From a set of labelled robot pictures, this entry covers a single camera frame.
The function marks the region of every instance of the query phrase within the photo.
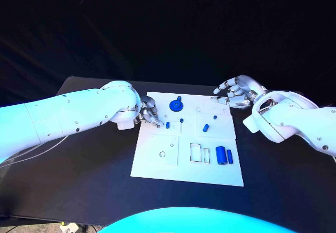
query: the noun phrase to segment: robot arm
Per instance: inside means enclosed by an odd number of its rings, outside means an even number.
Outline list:
[[[18,151],[56,138],[87,130],[108,121],[118,129],[134,127],[134,119],[158,127],[154,100],[141,101],[125,81],[112,81],[100,89],[70,92],[48,99],[0,108],[0,163]]]
[[[272,142],[298,135],[320,152],[336,157],[336,108],[318,108],[301,95],[286,91],[268,91],[246,75],[229,79],[214,89],[227,90],[227,97],[211,97],[214,102],[233,108],[252,107],[243,120],[249,131],[258,130]]]

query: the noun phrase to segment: blue object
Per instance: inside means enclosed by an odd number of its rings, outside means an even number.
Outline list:
[[[226,150],[226,152],[227,152],[227,161],[229,161],[229,164],[233,164],[233,159],[232,159],[230,150]]]
[[[116,221],[99,232],[292,233],[291,230],[246,215],[196,207],[144,211]]]
[[[216,147],[216,163],[224,165],[227,163],[224,147]]]
[[[177,96],[177,100],[172,100],[168,104],[168,108],[174,112],[178,112],[183,109],[183,103],[180,99],[181,99],[180,96]]]
[[[204,128],[203,128],[203,132],[207,131],[207,128],[209,128],[209,125],[206,124],[206,125],[204,125]]]

